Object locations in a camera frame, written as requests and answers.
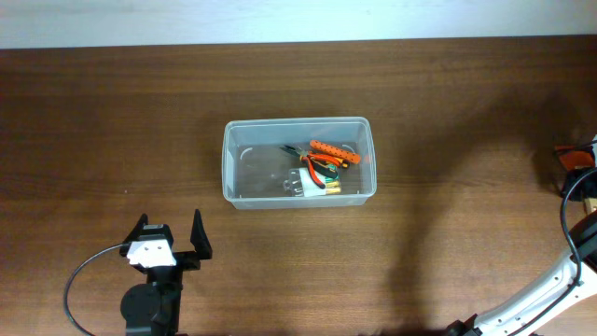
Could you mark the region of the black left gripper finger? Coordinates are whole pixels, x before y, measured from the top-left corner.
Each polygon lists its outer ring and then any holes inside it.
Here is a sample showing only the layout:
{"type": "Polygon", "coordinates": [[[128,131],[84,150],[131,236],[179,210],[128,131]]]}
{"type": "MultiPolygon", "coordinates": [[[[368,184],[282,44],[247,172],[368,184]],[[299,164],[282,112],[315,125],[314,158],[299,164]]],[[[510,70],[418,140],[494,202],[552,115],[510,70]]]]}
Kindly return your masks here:
{"type": "Polygon", "coordinates": [[[203,227],[201,212],[194,211],[190,242],[193,244],[198,259],[205,260],[213,257],[213,249],[203,227]]]}
{"type": "Polygon", "coordinates": [[[136,241],[138,237],[141,235],[141,231],[143,230],[144,226],[148,224],[148,216],[147,214],[142,214],[134,225],[131,232],[126,236],[123,241],[123,244],[129,245],[131,242],[136,241]]]}

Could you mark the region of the red wooden-handled scraper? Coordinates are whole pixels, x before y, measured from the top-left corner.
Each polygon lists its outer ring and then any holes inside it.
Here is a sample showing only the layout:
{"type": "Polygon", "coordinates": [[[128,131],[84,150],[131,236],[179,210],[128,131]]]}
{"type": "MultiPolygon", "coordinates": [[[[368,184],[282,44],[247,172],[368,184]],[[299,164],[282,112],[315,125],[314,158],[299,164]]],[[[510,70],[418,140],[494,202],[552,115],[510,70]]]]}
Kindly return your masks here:
{"type": "MultiPolygon", "coordinates": [[[[554,154],[565,174],[575,169],[596,168],[596,140],[576,146],[556,146],[554,154]]],[[[596,198],[586,198],[582,202],[587,214],[596,211],[596,198]]]]}

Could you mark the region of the clear screwdriver set case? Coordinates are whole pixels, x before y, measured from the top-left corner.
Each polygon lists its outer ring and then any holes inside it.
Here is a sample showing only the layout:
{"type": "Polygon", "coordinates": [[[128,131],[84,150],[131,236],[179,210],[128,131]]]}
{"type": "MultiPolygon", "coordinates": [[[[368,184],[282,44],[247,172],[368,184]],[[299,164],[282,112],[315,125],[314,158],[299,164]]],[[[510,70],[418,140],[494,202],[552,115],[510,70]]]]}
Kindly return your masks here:
{"type": "Polygon", "coordinates": [[[318,172],[315,175],[324,183],[325,187],[323,189],[313,182],[306,168],[290,169],[287,179],[283,183],[284,190],[293,197],[315,197],[341,193],[341,184],[338,178],[326,177],[318,172]]]}

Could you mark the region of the red handled pliers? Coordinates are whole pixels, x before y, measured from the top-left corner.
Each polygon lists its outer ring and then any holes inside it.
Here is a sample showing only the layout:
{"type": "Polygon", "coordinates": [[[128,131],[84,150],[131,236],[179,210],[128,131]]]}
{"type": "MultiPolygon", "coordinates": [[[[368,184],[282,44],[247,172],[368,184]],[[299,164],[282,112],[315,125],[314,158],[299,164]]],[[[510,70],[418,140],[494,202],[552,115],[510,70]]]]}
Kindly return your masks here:
{"type": "Polygon", "coordinates": [[[298,156],[307,168],[312,182],[320,189],[326,187],[327,180],[336,180],[339,178],[338,170],[343,167],[340,159],[321,153],[298,150],[298,156]]]}

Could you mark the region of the orange black pliers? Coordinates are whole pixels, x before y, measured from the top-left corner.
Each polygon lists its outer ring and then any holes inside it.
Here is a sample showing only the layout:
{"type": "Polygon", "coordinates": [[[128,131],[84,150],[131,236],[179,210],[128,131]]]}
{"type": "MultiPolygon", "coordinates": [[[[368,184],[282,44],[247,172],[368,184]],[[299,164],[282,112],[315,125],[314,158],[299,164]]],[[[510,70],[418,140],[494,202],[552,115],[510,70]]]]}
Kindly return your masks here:
{"type": "MultiPolygon", "coordinates": [[[[288,145],[284,145],[283,147],[280,147],[280,149],[281,149],[282,151],[284,151],[284,152],[286,152],[286,153],[290,154],[290,155],[293,155],[293,156],[296,156],[296,157],[298,157],[298,158],[299,158],[298,150],[299,150],[299,149],[302,149],[302,148],[300,148],[300,147],[291,147],[291,146],[288,146],[288,145]]],[[[350,163],[349,163],[349,162],[347,162],[347,161],[345,161],[345,162],[343,162],[343,167],[342,167],[342,169],[347,169],[349,166],[350,166],[350,163]]]]}

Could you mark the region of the socket bit rail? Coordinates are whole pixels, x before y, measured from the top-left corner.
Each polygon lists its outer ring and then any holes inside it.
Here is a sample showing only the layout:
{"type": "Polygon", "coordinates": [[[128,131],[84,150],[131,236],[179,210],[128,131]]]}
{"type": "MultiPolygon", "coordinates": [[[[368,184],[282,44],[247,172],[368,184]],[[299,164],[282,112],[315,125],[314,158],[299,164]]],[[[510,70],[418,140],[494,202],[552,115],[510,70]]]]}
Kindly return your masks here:
{"type": "Polygon", "coordinates": [[[358,164],[359,162],[361,162],[361,157],[358,154],[351,151],[347,151],[345,149],[341,149],[339,147],[334,147],[330,144],[323,143],[318,140],[312,140],[310,142],[310,146],[316,151],[340,159],[342,162],[347,161],[351,164],[358,164]]]}

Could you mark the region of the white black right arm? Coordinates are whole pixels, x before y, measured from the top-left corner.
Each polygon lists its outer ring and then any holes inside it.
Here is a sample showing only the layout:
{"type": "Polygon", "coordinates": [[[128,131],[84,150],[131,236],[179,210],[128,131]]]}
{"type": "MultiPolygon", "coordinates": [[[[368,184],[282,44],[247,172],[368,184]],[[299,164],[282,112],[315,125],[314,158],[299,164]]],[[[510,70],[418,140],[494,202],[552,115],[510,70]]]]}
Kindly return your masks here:
{"type": "Polygon", "coordinates": [[[465,322],[456,320],[443,332],[451,336],[534,335],[551,319],[596,294],[596,208],[573,228],[566,221],[568,202],[596,198],[596,141],[555,147],[567,170],[562,186],[560,222],[568,246],[543,275],[507,301],[465,322]]]}

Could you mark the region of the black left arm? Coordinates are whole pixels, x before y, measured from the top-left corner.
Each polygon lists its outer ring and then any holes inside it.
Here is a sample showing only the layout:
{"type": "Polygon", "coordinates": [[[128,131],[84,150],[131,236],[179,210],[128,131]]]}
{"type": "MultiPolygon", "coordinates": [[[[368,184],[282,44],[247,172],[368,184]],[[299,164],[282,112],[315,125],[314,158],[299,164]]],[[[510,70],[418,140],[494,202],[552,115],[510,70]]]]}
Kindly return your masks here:
{"type": "Polygon", "coordinates": [[[174,237],[166,224],[152,225],[146,214],[123,241],[119,254],[146,276],[122,297],[120,313],[127,335],[171,336],[178,333],[183,273],[198,271],[213,256],[201,212],[194,211],[189,251],[173,251],[174,237]]]}

